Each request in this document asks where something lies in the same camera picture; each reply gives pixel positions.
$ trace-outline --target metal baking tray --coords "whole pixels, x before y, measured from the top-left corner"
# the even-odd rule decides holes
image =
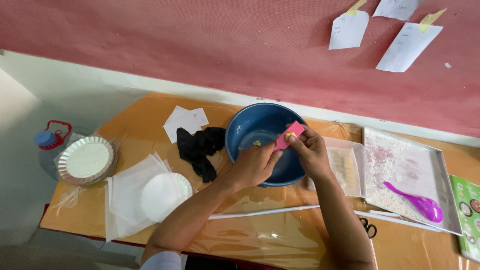
[[[372,178],[373,196],[369,204],[397,213],[440,230],[462,235],[462,227],[441,150],[365,126],[363,145]],[[383,182],[389,181],[399,190],[435,200],[442,208],[444,219],[432,222],[413,205]]]

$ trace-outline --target masking tape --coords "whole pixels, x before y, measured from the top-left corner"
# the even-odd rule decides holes
[[[353,5],[348,11],[347,11],[347,15],[357,15],[358,12],[357,12],[357,9],[359,9],[359,7],[361,7],[363,4],[365,4],[367,2],[367,0],[359,0],[355,5]]]
[[[435,22],[442,13],[444,13],[447,9],[440,10],[435,14],[428,14],[423,18],[423,20],[417,26],[417,29],[420,30],[422,33],[427,32],[428,28]]]

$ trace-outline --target hand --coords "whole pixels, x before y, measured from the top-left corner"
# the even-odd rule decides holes
[[[220,176],[221,181],[234,192],[263,183],[272,175],[273,167],[283,155],[282,150],[272,153],[274,148],[275,141],[272,141],[264,147],[252,146],[240,152],[233,167]]]
[[[308,177],[312,179],[331,179],[334,176],[328,162],[324,139],[307,125],[305,131],[297,138],[289,136],[288,141],[299,155],[300,164]]]

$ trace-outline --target forearm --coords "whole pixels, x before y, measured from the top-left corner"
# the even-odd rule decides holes
[[[347,263],[373,264],[372,247],[365,229],[333,173],[313,182],[335,256]]]
[[[235,188],[224,182],[215,180],[173,210],[148,240],[142,261],[154,255],[155,249],[180,253],[222,201],[236,192]]]

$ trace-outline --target scissors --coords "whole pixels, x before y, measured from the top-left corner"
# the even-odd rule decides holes
[[[365,228],[365,231],[367,232],[368,238],[374,238],[377,235],[377,227],[373,224],[368,224],[368,220],[366,218],[360,218],[360,222]],[[373,234],[370,236],[370,229],[373,228]]]

